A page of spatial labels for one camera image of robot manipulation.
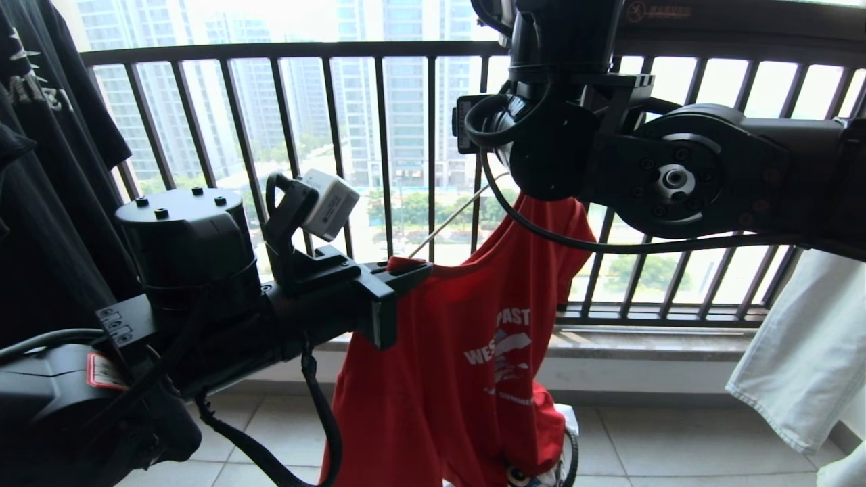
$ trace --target sticker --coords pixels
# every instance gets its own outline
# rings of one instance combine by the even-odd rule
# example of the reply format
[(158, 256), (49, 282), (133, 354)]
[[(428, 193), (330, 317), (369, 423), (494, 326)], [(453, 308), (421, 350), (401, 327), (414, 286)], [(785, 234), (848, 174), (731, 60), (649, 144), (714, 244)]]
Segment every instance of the sticker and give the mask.
[(129, 388), (117, 367), (105, 355), (87, 355), (87, 383), (93, 387), (125, 391)]

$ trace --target tile floor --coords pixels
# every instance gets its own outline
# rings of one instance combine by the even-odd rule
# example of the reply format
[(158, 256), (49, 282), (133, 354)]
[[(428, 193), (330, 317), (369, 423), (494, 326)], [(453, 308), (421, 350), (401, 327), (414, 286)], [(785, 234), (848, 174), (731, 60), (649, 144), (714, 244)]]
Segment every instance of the tile floor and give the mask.
[[(325, 439), (308, 398), (224, 394), (211, 402), (218, 418), (245, 428), (296, 475), (318, 480)], [(579, 407), (577, 415), (575, 487), (814, 487), (815, 471), (843, 457), (829, 442), (817, 455), (796, 453), (747, 409)], [(202, 447), (190, 461), (135, 471), (120, 487), (272, 485), (228, 440), (202, 427)]]

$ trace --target bolt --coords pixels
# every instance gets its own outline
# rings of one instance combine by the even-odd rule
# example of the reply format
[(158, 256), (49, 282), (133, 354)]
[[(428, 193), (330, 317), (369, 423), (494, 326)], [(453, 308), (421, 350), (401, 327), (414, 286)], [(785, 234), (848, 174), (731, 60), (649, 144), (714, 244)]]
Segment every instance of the bolt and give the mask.
[(677, 147), (674, 150), (674, 159), (679, 161), (684, 161), (688, 159), (692, 155), (692, 152), (687, 149), (687, 147)]
[(742, 213), (740, 217), (737, 218), (737, 221), (739, 221), (742, 226), (751, 226), (754, 223), (755, 218), (752, 216), (752, 213)]
[(758, 213), (764, 213), (770, 209), (770, 203), (765, 199), (759, 199), (752, 203), (752, 209)]
[(686, 173), (680, 171), (679, 169), (674, 169), (664, 173), (664, 177), (662, 178), (662, 182), (665, 186), (672, 190), (678, 190), (686, 185), (686, 181), (688, 181), (688, 177)]
[(782, 175), (778, 169), (769, 168), (764, 170), (764, 180), (771, 185), (777, 185)]

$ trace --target window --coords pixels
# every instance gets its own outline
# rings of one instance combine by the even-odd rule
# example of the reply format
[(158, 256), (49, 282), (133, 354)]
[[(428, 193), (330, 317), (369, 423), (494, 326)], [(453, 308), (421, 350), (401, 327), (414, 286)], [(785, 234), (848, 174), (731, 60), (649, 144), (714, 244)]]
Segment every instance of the window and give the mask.
[(388, 20), (421, 20), (420, 5), (411, 9), (388, 9), (385, 12)]
[(422, 158), (424, 157), (423, 149), (394, 149), (394, 157), (399, 158)]
[(423, 144), (424, 144), (423, 139), (394, 139), (394, 145), (395, 146), (412, 147), (412, 146), (423, 146)]
[(424, 135), (424, 127), (394, 127), (394, 135)]
[(412, 64), (398, 64), (397, 62), (391, 62), (389, 63), (388, 71), (390, 71), (390, 74), (394, 76), (423, 74), (423, 68), (421, 67), (420, 62), (413, 62)]
[(423, 86), (421, 78), (394, 78), (391, 80), (392, 88), (420, 88)]
[(393, 101), (421, 101), (423, 99), (423, 92), (421, 90), (395, 91), (391, 93), (391, 99)]
[(395, 103), (391, 106), (391, 110), (395, 114), (411, 114), (412, 112), (420, 114), (423, 113), (424, 106), (416, 103)]
[(406, 125), (421, 125), (424, 123), (424, 119), (422, 115), (395, 115), (391, 117), (391, 121), (396, 124), (406, 124)]
[(340, 32), (340, 34), (358, 34), (358, 26), (355, 25), (355, 23), (340, 23), (337, 30)]

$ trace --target red t-shirt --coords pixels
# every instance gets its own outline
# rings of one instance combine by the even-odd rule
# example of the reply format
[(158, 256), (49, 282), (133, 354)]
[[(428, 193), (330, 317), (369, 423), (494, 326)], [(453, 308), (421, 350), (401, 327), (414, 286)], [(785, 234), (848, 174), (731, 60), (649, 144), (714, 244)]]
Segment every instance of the red t-shirt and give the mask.
[[(551, 231), (594, 241), (583, 205), (524, 195), (515, 208)], [(559, 461), (565, 421), (533, 378), (588, 252), (506, 218), (459, 267), (432, 275), (397, 305), (397, 345), (354, 335), (333, 412), (343, 438), (338, 487), (503, 487)], [(390, 269), (414, 261), (393, 257)], [(323, 476), (327, 472), (327, 455)]]

